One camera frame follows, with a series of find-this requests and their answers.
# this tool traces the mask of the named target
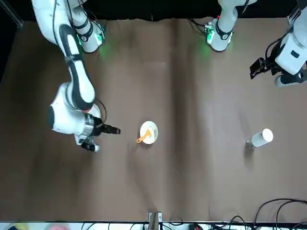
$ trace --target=brown fabric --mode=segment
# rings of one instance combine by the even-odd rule
[[[122,134],[102,134],[93,154],[49,129],[48,107],[69,72],[26,23],[0,86],[0,219],[142,221],[159,210],[164,220],[252,221],[269,199],[307,199],[306,85],[249,78],[286,25],[240,19],[216,53],[186,20],[108,22],[106,44],[84,58],[107,123]],[[146,120],[159,128],[150,147],[136,144]],[[274,141],[245,155],[245,140],[263,128]],[[259,220],[273,221],[276,207]],[[280,220],[300,221],[306,210],[286,206]]]

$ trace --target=black cable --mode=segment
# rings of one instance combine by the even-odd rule
[[[257,218],[258,218],[258,215],[259,215],[259,213],[260,213],[260,210],[261,210],[265,205],[267,205],[267,204],[269,204],[269,203],[272,203],[272,202],[275,202],[275,201],[297,201],[297,202],[299,201],[299,202],[301,202],[301,203],[307,204],[307,201],[305,201],[305,200],[291,199],[291,198],[278,198],[278,199],[269,200],[269,201],[263,203],[263,204],[258,208],[258,211],[257,211],[257,213],[256,213],[256,215],[255,215],[254,224],[257,222]]]
[[[132,227],[135,225],[135,223],[131,226],[130,230],[132,229]]]
[[[198,26],[196,26],[196,28],[197,28],[200,32],[196,31],[195,28],[194,28],[194,26],[193,26],[193,24],[192,24],[192,22],[191,22],[189,19],[188,19],[188,22],[189,22],[189,24],[190,24],[190,26],[191,26],[192,31],[193,31],[194,34],[200,35],[200,36],[204,36],[204,34],[205,34],[204,31],[202,31]]]
[[[291,229],[295,229],[295,228],[297,228],[298,226],[300,226],[301,224],[306,224],[306,223],[307,223],[307,220],[305,220],[305,221],[303,221],[303,222],[300,222],[300,223],[294,225]]]
[[[200,23],[197,23],[194,18],[189,18],[188,20],[190,20],[193,24],[197,25],[197,26],[201,26],[201,27],[205,27],[204,24],[200,24]]]
[[[96,100],[98,100],[99,103],[100,103],[100,104],[102,105],[102,107],[104,108],[104,111],[105,111],[105,118],[104,118],[104,120],[103,120],[103,123],[105,123],[105,122],[106,122],[106,118],[107,118],[106,107],[105,107],[105,105],[102,103],[102,101],[100,101],[97,97],[96,97]]]
[[[230,221],[229,221],[229,230],[230,230],[230,228],[231,228],[231,224],[232,224],[232,222],[234,222],[234,220],[235,220],[235,218],[239,218],[239,219],[241,219],[242,221],[243,221],[243,223],[244,223],[244,227],[245,227],[245,230],[247,230],[247,228],[246,228],[246,224],[245,224],[245,221],[243,220],[243,218],[242,217],[240,217],[239,215],[236,215],[236,216],[234,216]]]
[[[69,4],[69,1],[68,1],[68,0],[66,0],[66,2],[67,2],[68,9],[69,9],[69,14],[71,15],[71,24],[72,24],[72,27],[75,28],[75,25],[73,24],[73,19],[72,19],[71,5]]]
[[[268,45],[267,49],[265,50],[265,59],[268,59],[268,51],[269,48],[274,45],[275,43],[279,42],[281,39],[283,39],[283,37],[280,37],[278,39],[276,39],[275,41],[273,41],[271,44]]]
[[[222,227],[217,226],[215,224],[210,224],[210,230],[224,230]]]
[[[173,226],[180,226],[180,225],[183,225],[183,220],[182,220],[182,218],[180,218],[181,223],[179,223],[179,224],[171,223],[171,221],[172,221],[172,218],[169,219],[169,224],[170,224],[170,225],[173,225]]]
[[[283,206],[290,204],[290,203],[293,203],[293,202],[294,201],[287,201],[287,202],[283,203],[282,205],[280,205],[280,207],[279,207],[279,209],[277,210],[277,213],[276,213],[276,230],[277,230],[277,227],[278,227],[278,215],[279,215],[280,210],[282,209]]]
[[[91,13],[91,15],[94,16],[94,20],[98,21],[98,18],[96,17],[96,15],[92,11],[90,11],[90,10],[85,10],[85,11]]]
[[[280,207],[279,207],[279,209],[276,213],[276,230],[277,230],[277,227],[278,227],[278,215],[279,215],[280,210],[282,209],[283,206],[290,204],[290,203],[301,203],[301,204],[307,205],[307,203],[305,201],[301,201],[301,200],[287,201],[287,202],[283,203],[282,205],[280,205]]]
[[[94,222],[93,224],[91,224],[86,230],[89,230],[96,222]]]
[[[169,226],[162,224],[162,226],[167,227],[168,229],[172,230]]]
[[[170,225],[173,225],[173,226],[180,226],[180,225],[183,225],[183,223],[182,223],[182,222],[181,222],[181,223],[179,223],[179,224],[174,224],[174,223],[170,223],[170,222],[169,222],[169,224],[170,224]]]
[[[243,6],[243,10],[240,13],[240,15],[238,15],[238,18],[240,18],[245,13],[246,8],[248,7],[248,3],[249,3],[249,0],[246,0],[245,4]]]
[[[105,32],[106,32],[106,25],[107,25],[107,20],[106,20],[106,24],[105,24]]]

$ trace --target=orange handle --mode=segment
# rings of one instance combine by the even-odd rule
[[[151,132],[149,131],[149,129],[148,130],[146,130],[146,133],[143,135],[143,136],[141,136],[139,139],[137,139],[136,140],[136,142],[137,143],[140,143],[141,141],[143,141],[147,136],[150,136],[151,137]]]

